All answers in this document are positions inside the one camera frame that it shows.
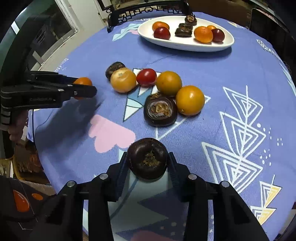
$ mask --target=tablecloth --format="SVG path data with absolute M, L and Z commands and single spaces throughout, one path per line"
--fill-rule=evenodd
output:
M 68 180 L 87 182 L 106 172 L 132 142 L 153 137 L 204 180 L 229 181 L 273 240 L 296 200 L 295 86 L 266 40 L 227 20 L 195 15 L 227 29 L 234 45 L 214 53 L 160 47 L 137 34 L 143 21 L 135 20 L 109 34 L 103 29 L 76 48 L 56 71 L 89 77 L 98 93 L 92 99 L 66 101 L 60 109 L 34 112 L 41 163 L 59 191 Z M 204 108 L 191 118 L 179 115 L 170 127 L 149 126 L 143 105 L 156 89 L 116 93 L 104 74 L 115 61 L 135 73 L 142 68 L 175 71 L 183 85 L 203 91 Z M 122 197 L 109 203 L 114 238 L 181 241 L 187 208 L 177 200 L 167 172 L 154 183 L 129 173 Z M 83 212 L 87 231 L 87 203 Z M 209 240 L 213 231 L 209 202 Z

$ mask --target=yellow tomato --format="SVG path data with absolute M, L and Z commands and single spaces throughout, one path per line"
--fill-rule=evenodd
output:
M 114 90 L 126 93 L 136 86 L 136 75 L 128 68 L 120 68 L 111 75 L 110 83 Z
M 184 86 L 177 93 L 176 104 L 181 114 L 196 115 L 205 104 L 205 96 L 199 88 L 193 85 Z
M 172 71 L 162 72 L 156 80 L 157 89 L 166 96 L 176 96 L 182 88 L 180 76 Z

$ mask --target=white plate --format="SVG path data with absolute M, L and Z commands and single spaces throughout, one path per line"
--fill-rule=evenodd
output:
M 205 19 L 201 19 L 201 18 L 196 18 L 196 19 L 197 19 L 197 25 L 193 26 L 191 38 L 182 38 L 182 37 L 175 36 L 175 31 L 178 28 L 179 24 L 185 23 L 185 16 L 164 16 L 164 17 L 150 19 L 139 26 L 138 33 L 143 38 L 147 39 L 148 41 L 154 44 L 172 48 L 172 49 L 180 49 L 180 50 L 195 51 L 195 52 L 221 51 L 226 48 L 229 48 L 231 45 L 234 44 L 234 37 L 225 28 Z M 170 26 L 169 40 L 157 39 L 153 36 L 152 25 L 157 21 L 165 22 Z M 216 28 L 219 28 L 224 32 L 225 39 L 223 43 L 212 42 L 210 44 L 202 44 L 195 40 L 194 34 L 193 34 L 194 30 L 199 26 L 206 27 L 208 25 L 214 25 Z

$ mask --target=mangosteen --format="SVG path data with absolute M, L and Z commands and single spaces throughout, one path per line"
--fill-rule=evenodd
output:
M 192 30 L 190 30 L 187 27 L 180 27 L 176 29 L 175 32 L 176 37 L 191 37 L 192 36 Z
M 186 28 L 190 29 L 191 31 L 193 30 L 193 26 L 188 25 L 186 23 L 180 23 L 179 28 L 182 28 L 182 27 L 186 27 Z
M 167 168 L 168 151 L 164 144 L 153 138 L 143 138 L 130 145 L 127 161 L 139 178 L 157 180 Z
M 151 126 L 169 126 L 178 116 L 177 106 L 172 98 L 156 93 L 147 97 L 144 104 L 144 118 Z
M 185 17 L 185 23 L 187 25 L 195 26 L 197 24 L 197 20 L 196 20 L 195 16 L 193 16 L 193 15 L 187 15 Z
M 110 81 L 111 75 L 113 74 L 114 71 L 121 69 L 121 68 L 125 68 L 125 67 L 126 66 L 121 62 L 115 62 L 115 63 L 111 64 L 105 72 L 107 79 Z

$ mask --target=person's hand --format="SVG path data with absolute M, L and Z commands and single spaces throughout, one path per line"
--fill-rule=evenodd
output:
M 22 110 L 15 118 L 14 123 L 8 127 L 9 139 L 18 142 L 22 138 L 23 129 L 28 118 L 28 110 Z

